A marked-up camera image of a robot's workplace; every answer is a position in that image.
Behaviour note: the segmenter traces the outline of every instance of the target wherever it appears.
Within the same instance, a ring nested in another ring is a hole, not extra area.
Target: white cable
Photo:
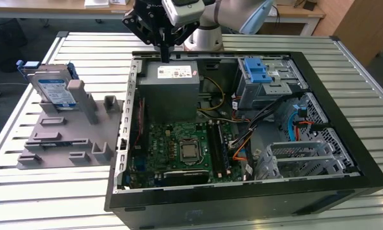
[[[24,83],[0,83],[0,85],[28,85]]]

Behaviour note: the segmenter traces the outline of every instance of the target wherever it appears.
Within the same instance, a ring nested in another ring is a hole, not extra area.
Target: desk
[[[225,50],[301,51],[383,171],[383,90],[341,42],[329,37],[224,35]],[[125,99],[132,51],[153,50],[133,34],[69,33],[44,63],[76,65],[96,100]],[[28,86],[0,133],[0,230],[128,230],[104,211],[109,166],[19,170],[37,122],[40,96]],[[383,229],[383,190],[317,215],[190,226],[217,230]]]
[[[84,0],[0,0],[2,18],[44,18],[44,19],[123,19],[132,9],[129,5],[111,5],[109,8],[85,9]],[[325,17],[317,7],[314,11],[290,6],[278,6],[282,23],[305,23],[301,35],[312,35],[318,21]],[[266,22],[276,22],[269,16]]]

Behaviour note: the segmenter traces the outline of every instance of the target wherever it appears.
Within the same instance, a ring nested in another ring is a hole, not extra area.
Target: white table
[[[340,42],[328,37],[225,35],[226,50],[302,51],[383,171],[383,91]],[[72,60],[95,99],[125,99],[132,51],[153,50],[132,34],[69,33],[56,38],[45,63]],[[41,108],[29,85],[0,134],[0,230],[121,230],[104,211],[108,166],[16,169]],[[301,217],[214,224],[210,229],[383,229],[383,190]]]

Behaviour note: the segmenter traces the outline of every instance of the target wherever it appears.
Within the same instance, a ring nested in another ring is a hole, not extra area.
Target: power supply label
[[[159,78],[192,78],[192,66],[160,66]]]
[[[41,90],[44,91],[51,102],[57,107],[75,107],[77,102],[67,90],[67,82],[63,79],[41,79],[39,80]]]

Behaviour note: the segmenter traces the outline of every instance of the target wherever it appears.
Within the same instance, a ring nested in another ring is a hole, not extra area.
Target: motherboard
[[[241,181],[240,164],[229,160],[232,139],[228,122],[151,124],[148,152],[133,158],[132,186]]]

